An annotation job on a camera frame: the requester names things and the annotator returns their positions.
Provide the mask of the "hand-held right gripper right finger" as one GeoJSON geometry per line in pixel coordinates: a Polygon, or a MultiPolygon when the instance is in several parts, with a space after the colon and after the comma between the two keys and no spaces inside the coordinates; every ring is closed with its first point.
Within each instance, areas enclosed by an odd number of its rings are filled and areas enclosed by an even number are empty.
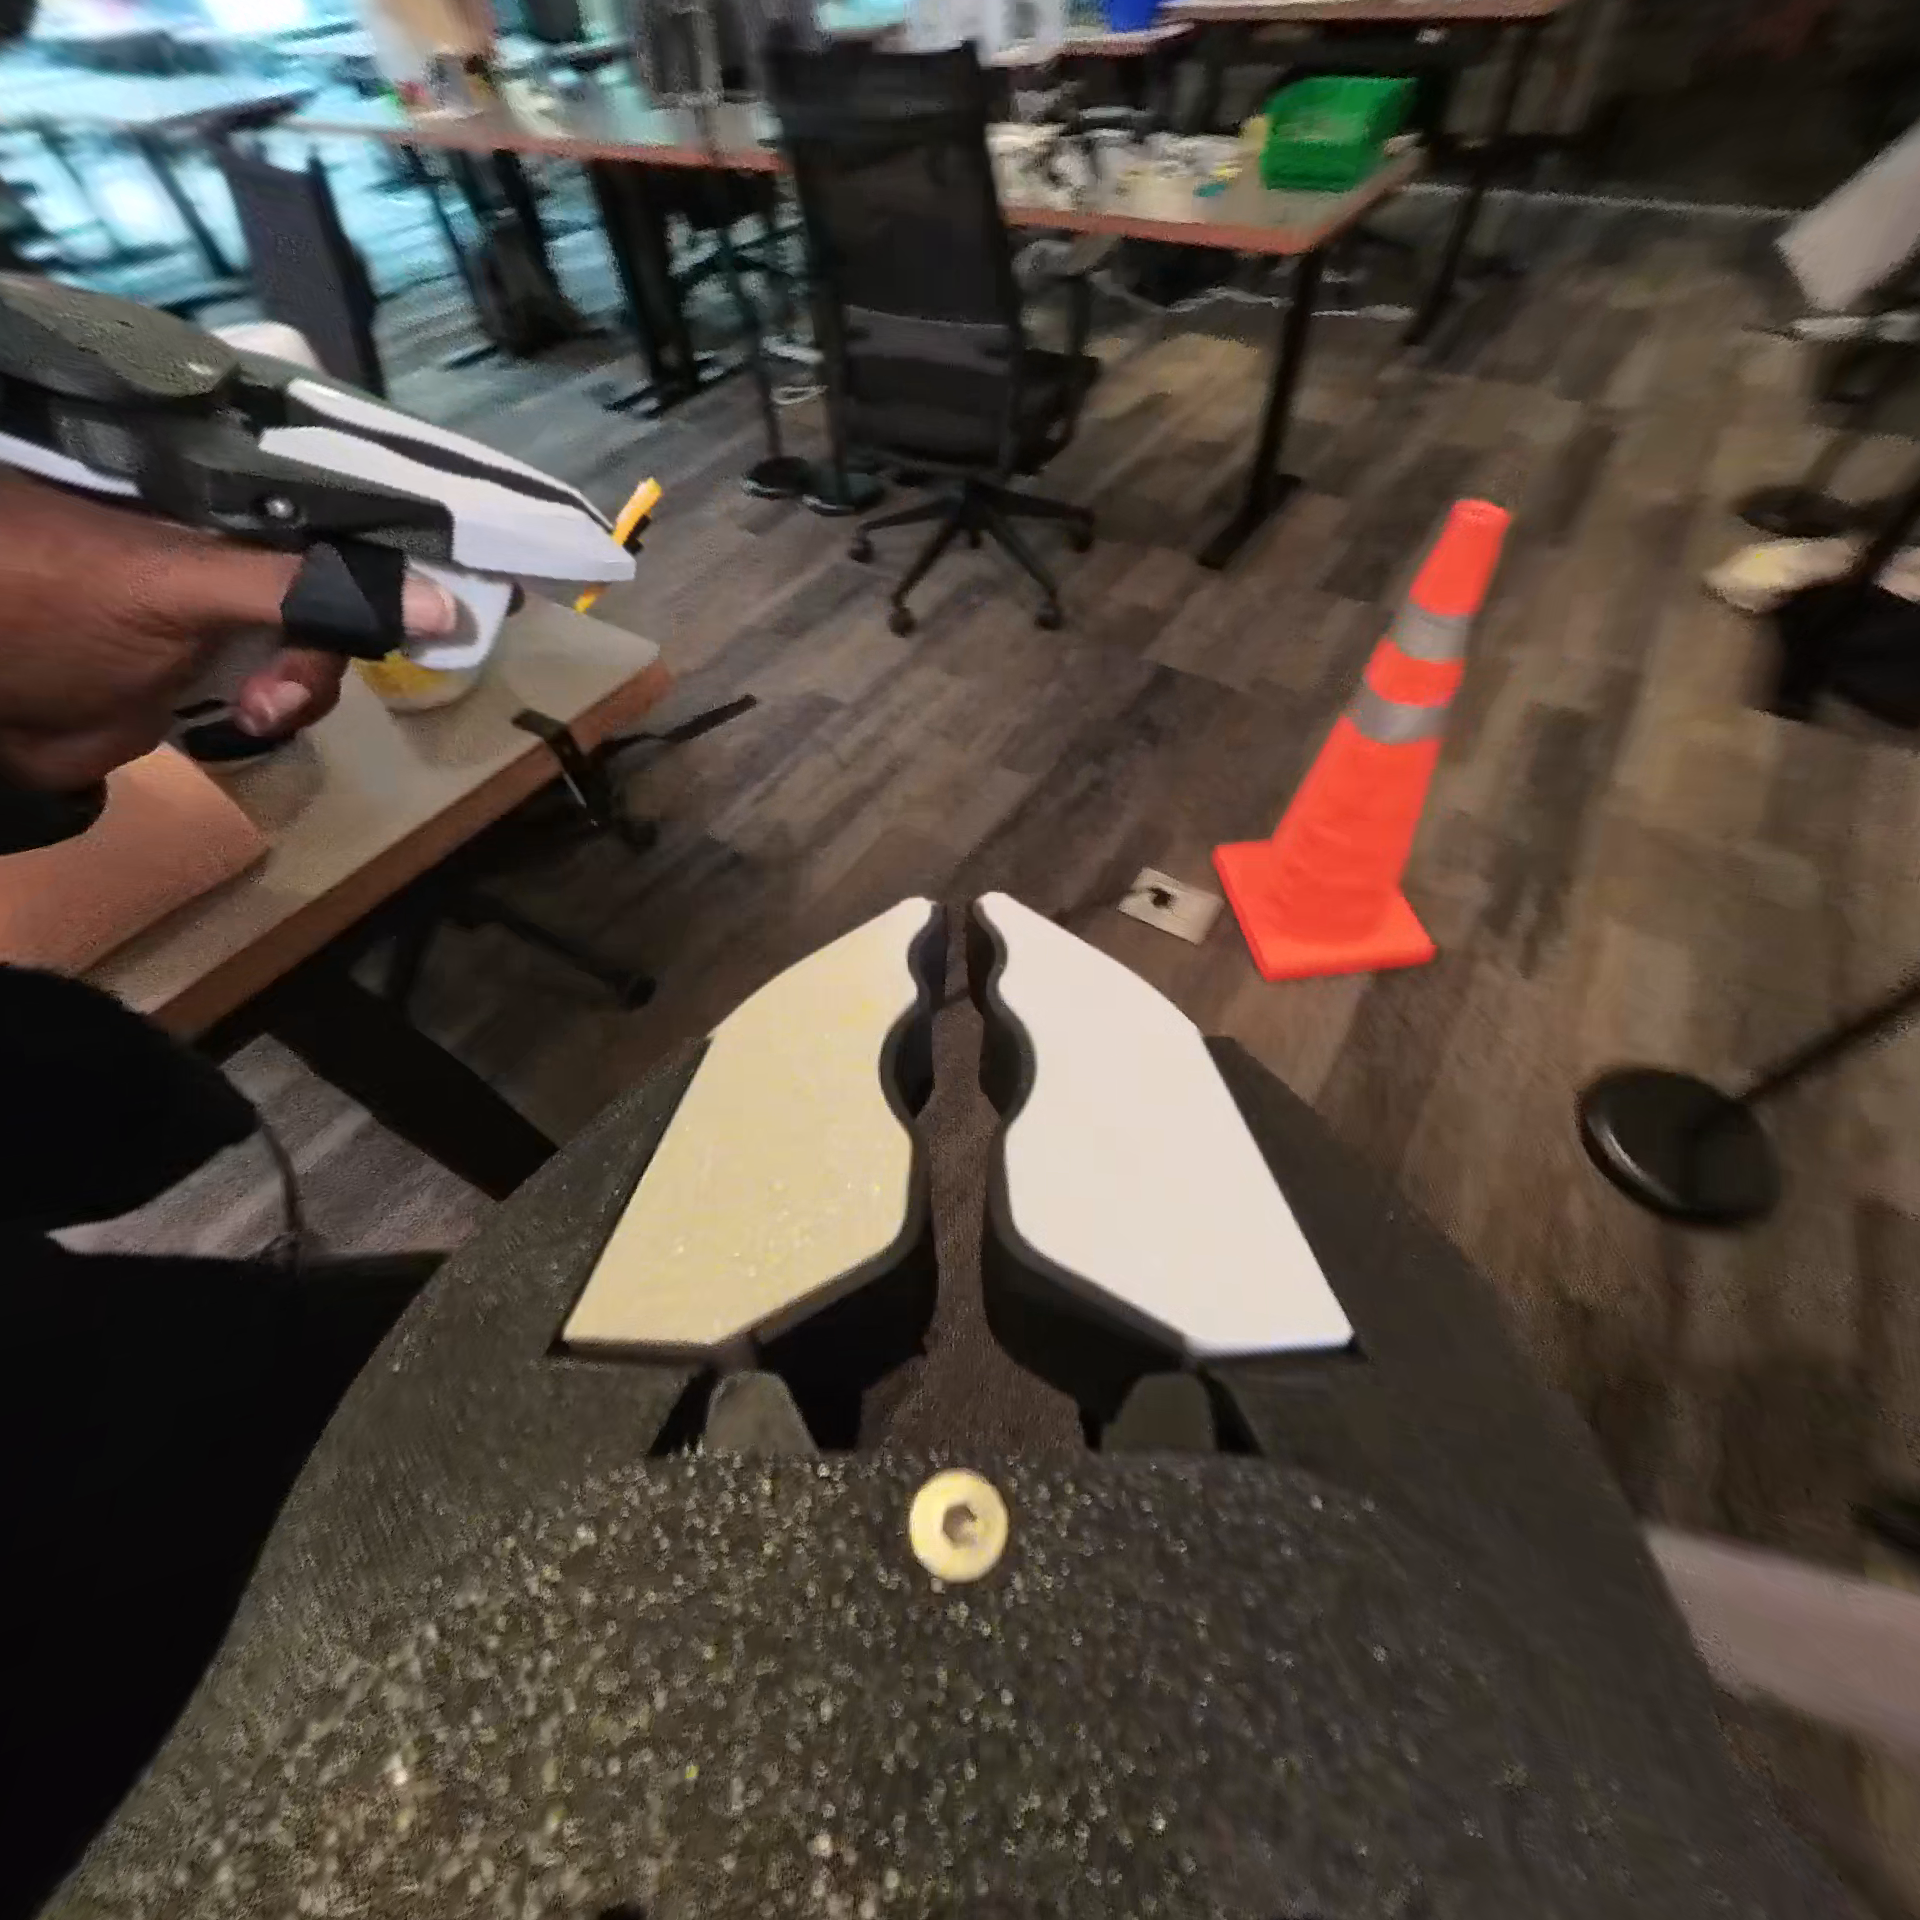
{"type": "Polygon", "coordinates": [[[1008,890],[966,913],[996,1111],[981,1298],[1089,1439],[1151,1377],[1357,1353],[1205,1033],[1008,890]]]}

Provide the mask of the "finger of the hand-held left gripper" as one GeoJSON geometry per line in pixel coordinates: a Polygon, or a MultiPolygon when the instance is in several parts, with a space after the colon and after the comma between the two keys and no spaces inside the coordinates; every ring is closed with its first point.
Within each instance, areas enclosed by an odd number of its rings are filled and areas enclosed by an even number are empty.
{"type": "Polygon", "coordinates": [[[638,562],[592,500],[537,471],[446,446],[388,446],[336,423],[285,423],[261,446],[334,478],[436,500],[452,520],[452,565],[525,580],[625,584],[638,562]]]}
{"type": "Polygon", "coordinates": [[[542,474],[539,466],[516,460],[514,454],[480,443],[452,426],[420,420],[416,414],[385,407],[358,389],[334,386],[326,380],[291,380],[280,392],[285,426],[311,423],[344,430],[357,441],[379,443],[404,460],[436,466],[458,478],[487,478],[521,495],[542,495],[557,507],[577,509],[588,520],[603,514],[570,482],[542,474]]]}

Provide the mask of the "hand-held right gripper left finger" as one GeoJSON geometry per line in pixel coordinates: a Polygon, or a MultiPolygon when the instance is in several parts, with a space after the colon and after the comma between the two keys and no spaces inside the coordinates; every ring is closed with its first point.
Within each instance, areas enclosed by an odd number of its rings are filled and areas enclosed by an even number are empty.
{"type": "Polygon", "coordinates": [[[918,1135],[942,994],[943,908],[901,898],[723,1017],[557,1347],[764,1372],[816,1444],[859,1444],[942,1296],[918,1135]]]}

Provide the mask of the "yellow lego side panel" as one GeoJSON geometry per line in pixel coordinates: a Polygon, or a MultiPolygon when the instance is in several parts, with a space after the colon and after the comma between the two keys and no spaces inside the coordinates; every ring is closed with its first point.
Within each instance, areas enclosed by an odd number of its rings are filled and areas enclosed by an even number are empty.
{"type": "Polygon", "coordinates": [[[601,596],[603,596],[603,595],[609,595],[614,584],[627,584],[627,580],[635,577],[635,571],[638,571],[638,554],[640,554],[640,545],[643,545],[643,540],[647,540],[647,532],[649,532],[649,521],[654,521],[654,516],[658,516],[658,507],[659,507],[659,500],[664,500],[664,486],[659,486],[659,480],[658,480],[658,478],[647,478],[647,480],[643,480],[643,482],[640,482],[640,486],[638,486],[638,488],[627,495],[627,502],[619,507],[619,514],[616,514],[616,520],[614,520],[614,530],[610,530],[610,532],[614,532],[614,540],[616,540],[616,545],[619,545],[619,552],[627,554],[627,576],[619,576],[619,577],[614,577],[614,580],[596,580],[596,584],[584,584],[584,589],[577,592],[577,596],[570,602],[570,611],[577,611],[577,615],[588,615],[588,611],[596,611],[596,608],[599,608],[599,602],[601,602],[601,596]]]}

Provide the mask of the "person's left hand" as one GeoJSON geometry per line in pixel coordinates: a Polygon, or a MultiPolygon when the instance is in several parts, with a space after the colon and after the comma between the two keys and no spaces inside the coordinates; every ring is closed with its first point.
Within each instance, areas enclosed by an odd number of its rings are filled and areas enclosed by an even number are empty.
{"type": "Polygon", "coordinates": [[[2,789],[76,796],[170,731],[297,558],[2,474],[2,789]]]}

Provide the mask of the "grey desk with wooden edge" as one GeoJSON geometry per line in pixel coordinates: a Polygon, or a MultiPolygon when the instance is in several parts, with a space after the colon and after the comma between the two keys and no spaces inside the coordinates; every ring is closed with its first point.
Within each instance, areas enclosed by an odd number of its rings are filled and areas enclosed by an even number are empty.
{"type": "Polygon", "coordinates": [[[539,724],[601,745],[665,693],[654,641],[539,596],[452,708],[399,716],[353,675],[317,728],[212,767],[269,848],[86,979],[219,1060],[274,1038],[468,1189],[507,1199],[557,1147],[357,965],[458,854],[557,783],[539,724]]]}

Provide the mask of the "small yellow object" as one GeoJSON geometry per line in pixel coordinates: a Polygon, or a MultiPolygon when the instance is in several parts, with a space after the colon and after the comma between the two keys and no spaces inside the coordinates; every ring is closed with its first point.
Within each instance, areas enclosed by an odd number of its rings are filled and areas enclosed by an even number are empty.
{"type": "Polygon", "coordinates": [[[463,701],[480,684],[487,662],[489,656],[426,662],[393,648],[382,658],[357,658],[357,675],[373,688],[382,708],[426,716],[463,701]]]}

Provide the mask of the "black office chair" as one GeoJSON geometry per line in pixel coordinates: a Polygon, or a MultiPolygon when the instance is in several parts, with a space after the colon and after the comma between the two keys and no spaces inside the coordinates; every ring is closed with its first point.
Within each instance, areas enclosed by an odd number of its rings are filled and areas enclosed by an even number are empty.
{"type": "Polygon", "coordinates": [[[219,155],[253,253],[266,320],[295,326],[320,370],[385,398],[377,342],[379,296],[353,246],[322,163],[278,165],[240,147],[219,155]]]}
{"type": "Polygon", "coordinates": [[[991,77],[971,47],[892,53],[802,47],[772,28],[764,94],[800,209],[833,480],[874,466],[925,500],[852,530],[930,524],[892,592],[887,628],[914,631],[911,595],[958,542],[996,545],[1040,589],[1034,622],[1064,622],[1061,589],[1021,521],[1056,521],[1073,552],[1095,514],[1021,493],[1082,423],[1101,362],[1092,351],[1092,270],[1061,269],[1064,346],[1043,346],[1016,275],[991,154],[991,77]]]}

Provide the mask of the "metal floor outlet plate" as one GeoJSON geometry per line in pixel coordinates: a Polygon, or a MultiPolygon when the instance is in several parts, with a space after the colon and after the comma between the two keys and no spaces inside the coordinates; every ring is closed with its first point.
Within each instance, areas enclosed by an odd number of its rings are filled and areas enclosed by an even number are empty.
{"type": "Polygon", "coordinates": [[[1116,911],[1173,939],[1203,946],[1210,938],[1224,900],[1194,882],[1173,877],[1158,867],[1141,867],[1141,875],[1121,894],[1116,911]]]}

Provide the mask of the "wooden-edged desk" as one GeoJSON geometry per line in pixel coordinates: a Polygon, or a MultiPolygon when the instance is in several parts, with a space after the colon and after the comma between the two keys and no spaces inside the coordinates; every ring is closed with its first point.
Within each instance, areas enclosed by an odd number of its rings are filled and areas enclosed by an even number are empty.
{"type": "Polygon", "coordinates": [[[1399,137],[1376,170],[1347,194],[1268,189],[1256,165],[1203,194],[1194,165],[1152,159],[1052,159],[1061,130],[996,127],[991,155],[1004,216],[1012,229],[1111,236],[1121,242],[1291,261],[1292,285],[1270,351],[1262,426],[1236,514],[1203,545],[1197,565],[1229,568],[1301,486],[1283,471],[1308,334],[1321,296],[1326,259],[1367,211],[1406,189],[1424,170],[1424,142],[1399,137]]]}
{"type": "Polygon", "coordinates": [[[482,204],[496,201],[516,219],[537,246],[537,263],[547,250],[533,163],[577,170],[640,351],[640,382],[614,392],[609,412],[659,419],[745,370],[740,355],[695,346],[695,286],[719,282],[749,339],[759,334],[749,277],[775,296],[776,320],[798,313],[798,233],[785,219],[781,165],[761,141],[754,103],[647,103],[638,90],[588,85],[469,113],[404,112],[399,102],[308,109],[295,127],[445,159],[482,204]]]}

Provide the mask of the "orange traffic cone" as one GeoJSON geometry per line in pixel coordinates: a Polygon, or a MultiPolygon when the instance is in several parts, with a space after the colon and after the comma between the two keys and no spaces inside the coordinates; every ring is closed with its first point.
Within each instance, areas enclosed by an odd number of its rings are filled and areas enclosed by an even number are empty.
{"type": "Polygon", "coordinates": [[[1493,500],[1454,502],[1276,829],[1210,848],[1262,979],[1401,974],[1437,958],[1404,873],[1509,524],[1493,500]]]}

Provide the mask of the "brown cardboard sheet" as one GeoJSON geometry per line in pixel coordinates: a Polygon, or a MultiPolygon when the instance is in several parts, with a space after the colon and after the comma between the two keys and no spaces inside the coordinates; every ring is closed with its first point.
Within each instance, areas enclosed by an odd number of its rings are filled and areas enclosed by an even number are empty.
{"type": "Polygon", "coordinates": [[[270,835],[203,765],[157,746],[107,776],[89,829],[2,854],[2,962],[89,974],[269,851],[270,835]]]}

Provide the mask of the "black round-base stand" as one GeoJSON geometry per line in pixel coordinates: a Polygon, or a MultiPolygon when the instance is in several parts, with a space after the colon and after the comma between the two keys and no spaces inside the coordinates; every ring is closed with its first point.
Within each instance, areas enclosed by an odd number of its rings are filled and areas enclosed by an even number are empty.
{"type": "Polygon", "coordinates": [[[1764,1108],[1829,1075],[1917,1017],[1917,977],[1880,1002],[1821,1029],[1748,1088],[1724,1091],[1676,1068],[1623,1064],[1578,1098],[1578,1135],[1596,1171],[1637,1208],[1682,1226],[1760,1224],[1784,1194],[1780,1149],[1764,1108]]]}

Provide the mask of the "green plastic bin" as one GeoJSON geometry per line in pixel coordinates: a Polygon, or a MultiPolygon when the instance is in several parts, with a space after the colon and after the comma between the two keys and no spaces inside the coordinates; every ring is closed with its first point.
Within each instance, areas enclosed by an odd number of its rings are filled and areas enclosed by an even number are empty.
{"type": "Polygon", "coordinates": [[[1410,123],[1415,77],[1329,71],[1283,85],[1264,109],[1256,175],[1273,194],[1349,194],[1410,123]]]}

